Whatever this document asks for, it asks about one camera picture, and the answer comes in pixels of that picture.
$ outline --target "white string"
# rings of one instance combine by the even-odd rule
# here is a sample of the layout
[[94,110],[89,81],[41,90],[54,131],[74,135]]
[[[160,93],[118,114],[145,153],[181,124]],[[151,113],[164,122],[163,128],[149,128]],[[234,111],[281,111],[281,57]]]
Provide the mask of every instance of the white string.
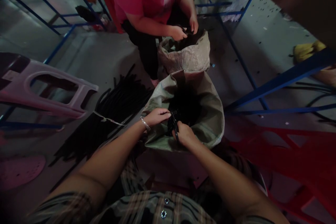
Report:
[[120,125],[120,126],[127,126],[127,124],[120,124],[120,123],[118,123],[118,122],[116,122],[116,121],[114,121],[114,120],[112,120],[112,119],[110,119],[110,118],[106,118],[106,117],[102,116],[101,114],[99,114],[99,113],[98,113],[97,111],[95,111],[95,110],[93,111],[93,113],[96,114],[97,116],[99,116],[99,117],[102,118],[101,122],[106,122],[107,120],[109,120],[110,122],[115,123],[115,124],[118,124],[118,125]]

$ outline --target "green woven sack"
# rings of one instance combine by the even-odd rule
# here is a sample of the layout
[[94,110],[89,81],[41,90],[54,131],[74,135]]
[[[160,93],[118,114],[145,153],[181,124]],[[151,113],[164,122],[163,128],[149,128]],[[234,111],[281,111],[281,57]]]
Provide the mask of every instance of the green woven sack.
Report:
[[[223,105],[217,91],[206,72],[184,72],[184,70],[171,73],[155,88],[153,95],[147,102],[142,116],[148,115],[157,107],[168,108],[169,99],[179,85],[191,85],[198,96],[202,107],[201,115],[191,128],[196,137],[209,149],[220,143],[224,134]],[[181,152],[186,149],[179,145],[174,138],[166,136],[167,122],[158,124],[149,131],[145,146],[172,152]]]

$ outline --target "scissors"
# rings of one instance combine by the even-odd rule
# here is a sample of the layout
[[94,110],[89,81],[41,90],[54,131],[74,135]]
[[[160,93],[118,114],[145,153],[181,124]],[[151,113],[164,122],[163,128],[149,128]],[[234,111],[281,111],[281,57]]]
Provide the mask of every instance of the scissors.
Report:
[[194,35],[194,32],[191,31],[191,27],[187,27],[187,29],[185,30],[182,25],[179,25],[179,24],[177,25],[176,24],[176,26],[181,27],[181,29],[184,32],[184,34],[186,34],[186,35]]
[[172,114],[171,116],[172,116],[172,118],[173,118],[173,127],[174,127],[174,132],[175,132],[175,138],[176,138],[177,143],[180,144],[179,136],[177,135],[179,129],[178,129],[178,127],[177,127],[177,121],[176,121],[176,119],[175,119],[174,112],[171,111],[171,114]]

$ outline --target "foot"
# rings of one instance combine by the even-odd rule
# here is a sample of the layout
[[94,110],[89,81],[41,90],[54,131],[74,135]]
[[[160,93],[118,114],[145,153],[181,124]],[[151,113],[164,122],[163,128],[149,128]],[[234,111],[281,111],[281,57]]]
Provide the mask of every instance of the foot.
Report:
[[156,87],[159,84],[159,82],[160,82],[158,79],[156,79],[156,80],[152,80],[151,79],[150,81],[152,82],[152,84],[153,84],[154,87]]

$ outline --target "black pants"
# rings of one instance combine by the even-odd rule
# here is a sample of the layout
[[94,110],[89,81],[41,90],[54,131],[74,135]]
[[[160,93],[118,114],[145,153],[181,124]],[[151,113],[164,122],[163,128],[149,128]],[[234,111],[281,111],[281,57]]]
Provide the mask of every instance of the black pants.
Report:
[[[182,25],[183,27],[190,27],[189,19],[181,11],[181,9],[174,5],[167,25]],[[158,79],[158,50],[156,48],[155,39],[157,37],[137,31],[128,20],[125,20],[121,26],[127,32],[129,39],[134,45],[138,47],[140,59],[145,71],[152,80]]]

